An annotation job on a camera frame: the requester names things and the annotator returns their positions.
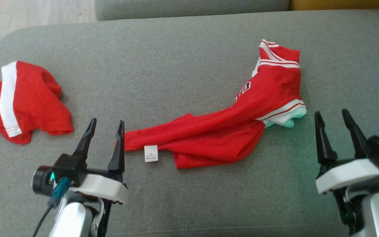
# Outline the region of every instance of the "gray ottoman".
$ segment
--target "gray ottoman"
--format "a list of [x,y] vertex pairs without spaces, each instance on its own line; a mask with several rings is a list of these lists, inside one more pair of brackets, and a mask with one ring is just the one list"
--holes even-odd
[[301,51],[308,114],[292,129],[268,128],[233,165],[177,170],[168,151],[154,163],[144,163],[142,151],[126,153],[129,202],[113,207],[107,236],[347,236],[333,197],[315,186],[313,114],[321,111],[340,159],[354,154],[342,108],[367,136],[379,135],[379,11],[134,19],[9,34],[0,41],[0,69],[22,60],[50,71],[75,132],[35,131],[23,146],[0,135],[0,236],[32,235],[47,201],[32,192],[33,172],[72,153],[92,117],[98,126],[87,162],[105,169],[119,120],[128,131],[230,106],[261,39]]

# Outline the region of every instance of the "gray sofa cushion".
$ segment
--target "gray sofa cushion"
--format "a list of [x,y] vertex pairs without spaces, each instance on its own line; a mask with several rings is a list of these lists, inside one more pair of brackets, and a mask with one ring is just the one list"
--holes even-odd
[[289,0],[95,0],[98,21],[192,15],[278,12]]
[[342,108],[367,136],[379,135],[379,11],[120,20],[9,34],[0,41],[0,69],[23,60],[49,70],[75,132],[35,131],[24,146],[0,136],[0,236],[33,233],[47,201],[32,192],[33,172],[72,153],[92,117],[98,126],[88,165],[104,169],[119,120],[141,129],[230,106],[250,79],[261,39],[301,51],[308,114],[292,129],[267,128],[254,152],[233,165],[177,170],[168,151],[153,163],[141,150],[126,153],[129,202],[113,207],[107,236],[347,236],[333,197],[315,186],[313,114],[322,112],[340,159],[354,154]]

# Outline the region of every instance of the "care label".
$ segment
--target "care label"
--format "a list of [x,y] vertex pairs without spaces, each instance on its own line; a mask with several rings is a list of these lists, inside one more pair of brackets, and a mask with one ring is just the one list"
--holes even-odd
[[146,162],[158,161],[158,146],[157,145],[145,145],[144,146],[144,160]]

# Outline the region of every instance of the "light wood floor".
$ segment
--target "light wood floor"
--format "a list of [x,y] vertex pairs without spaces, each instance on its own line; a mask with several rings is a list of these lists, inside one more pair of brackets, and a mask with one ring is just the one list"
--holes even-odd
[[30,26],[90,21],[94,0],[0,0],[0,39]]

